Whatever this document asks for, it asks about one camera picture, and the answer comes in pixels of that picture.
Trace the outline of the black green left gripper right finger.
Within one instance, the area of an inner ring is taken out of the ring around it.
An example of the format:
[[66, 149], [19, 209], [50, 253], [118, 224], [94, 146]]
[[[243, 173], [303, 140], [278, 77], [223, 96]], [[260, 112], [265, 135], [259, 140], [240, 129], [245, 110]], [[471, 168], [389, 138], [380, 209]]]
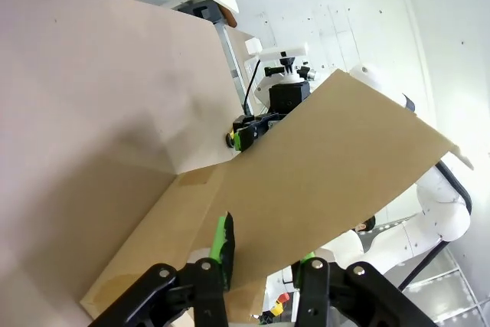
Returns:
[[332, 307], [356, 326], [436, 324], [364, 261], [343, 269], [320, 257], [309, 257], [292, 265], [292, 277], [300, 295], [295, 326], [329, 325]]

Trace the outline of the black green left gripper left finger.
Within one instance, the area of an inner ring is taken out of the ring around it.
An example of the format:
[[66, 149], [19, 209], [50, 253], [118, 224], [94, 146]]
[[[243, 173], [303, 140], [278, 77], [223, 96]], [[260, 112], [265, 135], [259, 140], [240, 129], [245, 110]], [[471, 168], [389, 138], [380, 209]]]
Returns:
[[170, 326], [192, 309], [195, 326], [228, 326], [224, 294], [234, 268], [234, 220], [218, 220], [208, 257], [180, 270], [166, 263], [149, 267], [92, 326]]

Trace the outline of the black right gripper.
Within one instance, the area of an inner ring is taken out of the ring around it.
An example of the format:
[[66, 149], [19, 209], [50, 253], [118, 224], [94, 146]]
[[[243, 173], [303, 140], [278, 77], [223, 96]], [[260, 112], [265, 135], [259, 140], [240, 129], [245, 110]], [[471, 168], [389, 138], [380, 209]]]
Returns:
[[269, 121], [280, 121], [280, 115], [285, 116], [294, 110], [310, 95], [308, 81], [298, 83], [278, 83], [269, 89], [268, 113], [240, 115], [232, 123], [232, 132], [225, 135], [225, 142], [230, 149], [244, 152], [252, 146], [257, 138], [257, 132], [247, 127], [267, 124]]

